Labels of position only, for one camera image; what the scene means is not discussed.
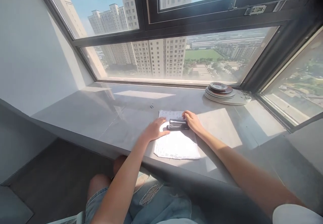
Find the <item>gray floor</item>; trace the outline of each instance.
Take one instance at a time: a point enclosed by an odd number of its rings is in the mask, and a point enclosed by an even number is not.
[[[58,139],[13,178],[10,189],[32,210],[27,224],[45,224],[85,209],[90,179],[112,176],[112,161]]]

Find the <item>ripped jeans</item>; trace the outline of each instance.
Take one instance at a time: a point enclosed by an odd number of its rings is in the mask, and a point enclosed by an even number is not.
[[[203,224],[200,209],[181,190],[167,186],[150,174],[139,172],[134,194],[124,224],[156,224],[161,221],[187,218]],[[93,195],[86,204],[85,224],[90,224],[107,187]]]

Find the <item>plate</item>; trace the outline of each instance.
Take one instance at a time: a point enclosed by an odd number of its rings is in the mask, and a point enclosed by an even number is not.
[[[228,86],[225,90],[216,90],[216,89],[213,89],[212,87],[209,86],[209,90],[212,91],[215,94],[223,94],[223,95],[225,95],[225,94],[231,93],[233,91],[233,88],[231,86]]]
[[[210,89],[208,87],[205,89],[205,91],[211,97],[215,97],[215,98],[219,98],[219,99],[231,99],[235,96],[235,93],[233,91],[229,94],[217,94],[217,93],[210,91]]]
[[[212,82],[210,83],[210,87],[215,90],[226,90],[228,86],[226,84],[220,83],[220,82]]]
[[[204,93],[205,97],[209,100],[227,104],[227,105],[245,105],[251,101],[251,96],[247,93],[234,89],[233,92],[235,93],[234,97],[231,99],[219,99],[216,97],[210,96],[206,91]]]

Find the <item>stack of paper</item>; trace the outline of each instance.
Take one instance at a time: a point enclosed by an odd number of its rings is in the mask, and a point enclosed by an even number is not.
[[[159,112],[159,117],[166,117],[166,122],[161,125],[160,131],[166,130],[170,119],[183,119],[183,111]],[[190,130],[173,131],[155,141],[154,154],[158,157],[173,159],[198,159],[201,158],[195,133]]]

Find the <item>stapler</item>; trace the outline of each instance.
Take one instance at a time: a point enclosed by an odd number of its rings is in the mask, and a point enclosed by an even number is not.
[[[189,130],[189,126],[186,120],[170,119],[166,129],[168,131]]]

